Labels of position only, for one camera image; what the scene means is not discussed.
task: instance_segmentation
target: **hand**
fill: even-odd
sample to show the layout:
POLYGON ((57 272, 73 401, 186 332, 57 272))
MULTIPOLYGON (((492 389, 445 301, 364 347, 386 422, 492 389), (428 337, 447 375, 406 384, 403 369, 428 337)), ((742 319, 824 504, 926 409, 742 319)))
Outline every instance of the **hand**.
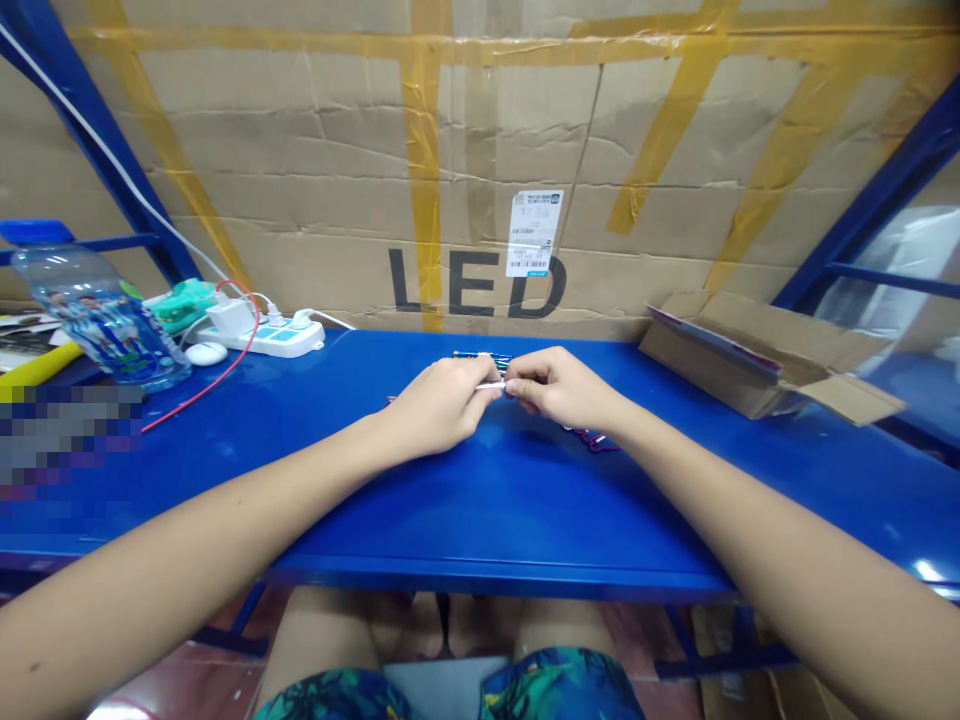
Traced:
POLYGON ((435 362, 380 412, 385 432, 400 443, 404 460, 449 450, 473 435, 484 410, 501 395, 477 385, 499 379, 489 355, 435 362))
POLYGON ((608 432, 630 401, 561 347, 515 358, 507 368, 507 395, 531 415, 565 427, 608 432))

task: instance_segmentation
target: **bottle label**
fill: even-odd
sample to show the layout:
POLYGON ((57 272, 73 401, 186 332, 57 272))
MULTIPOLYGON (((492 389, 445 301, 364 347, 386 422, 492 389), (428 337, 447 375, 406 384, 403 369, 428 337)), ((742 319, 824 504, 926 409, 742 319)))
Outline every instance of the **bottle label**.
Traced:
POLYGON ((87 295, 68 301, 63 294, 52 293, 44 304, 70 339, 118 382, 146 382, 174 364, 187 362, 136 298, 87 295))

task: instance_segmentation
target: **forearm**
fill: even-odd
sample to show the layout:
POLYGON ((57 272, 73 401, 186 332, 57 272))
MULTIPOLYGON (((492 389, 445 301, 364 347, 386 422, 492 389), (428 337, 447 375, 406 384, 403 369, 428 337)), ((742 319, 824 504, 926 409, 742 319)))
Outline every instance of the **forearm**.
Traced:
POLYGON ((215 487, 4 608, 0 717, 63 717, 189 638, 320 517, 400 461, 377 422, 215 487))
POLYGON ((636 406, 609 434, 797 655, 871 717, 960 713, 960 613, 843 531, 636 406))

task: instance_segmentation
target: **plastic water bottle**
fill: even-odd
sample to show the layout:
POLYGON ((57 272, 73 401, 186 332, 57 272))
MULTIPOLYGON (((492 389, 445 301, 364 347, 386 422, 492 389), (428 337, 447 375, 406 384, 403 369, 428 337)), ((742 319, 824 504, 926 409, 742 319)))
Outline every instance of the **plastic water bottle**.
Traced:
POLYGON ((16 245, 13 269, 33 298, 100 368, 146 393, 183 382, 193 368, 136 289, 98 253, 74 244, 58 220, 0 222, 16 245))

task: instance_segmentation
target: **patterned shorts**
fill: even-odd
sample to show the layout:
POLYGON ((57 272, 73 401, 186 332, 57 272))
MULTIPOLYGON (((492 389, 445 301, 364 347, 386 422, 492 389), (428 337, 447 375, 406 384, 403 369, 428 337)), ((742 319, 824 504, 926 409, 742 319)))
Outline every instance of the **patterned shorts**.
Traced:
MULTIPOLYGON (((372 670, 329 670, 291 685, 254 720, 415 720, 396 687, 372 670)), ((547 648, 482 684, 479 720, 643 720, 623 666, 593 650, 547 648)))

